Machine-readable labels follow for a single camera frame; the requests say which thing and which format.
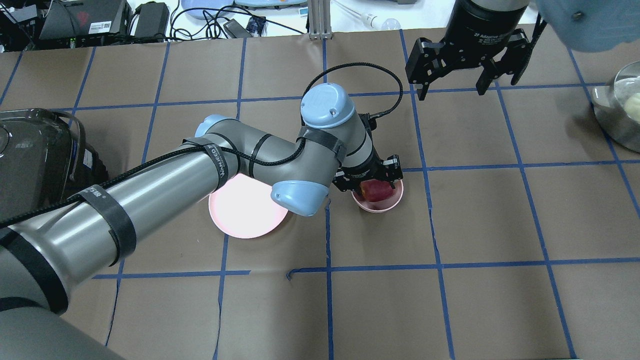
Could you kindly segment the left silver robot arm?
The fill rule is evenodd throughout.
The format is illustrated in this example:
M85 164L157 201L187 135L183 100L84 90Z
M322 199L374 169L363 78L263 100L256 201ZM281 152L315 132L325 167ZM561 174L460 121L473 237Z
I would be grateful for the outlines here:
M70 296L102 268L238 174L271 187L270 198L310 217L330 185L370 198L364 182L394 188L397 155L382 160L371 133L374 115L359 114L336 83L306 89L295 142L235 118L213 114L194 137L66 200L1 221L1 358L119 360L121 356L61 319Z

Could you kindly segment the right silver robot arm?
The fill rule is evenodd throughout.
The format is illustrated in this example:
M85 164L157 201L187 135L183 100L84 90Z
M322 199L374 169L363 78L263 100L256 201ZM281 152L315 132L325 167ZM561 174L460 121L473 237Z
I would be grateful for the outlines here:
M637 0L537 0L531 36L518 28L528 0L457 0L441 41L416 39L405 71L424 100L430 84L453 71L482 68L475 88L510 75L521 80L542 33L551 27L562 43L580 52L608 51L639 38Z

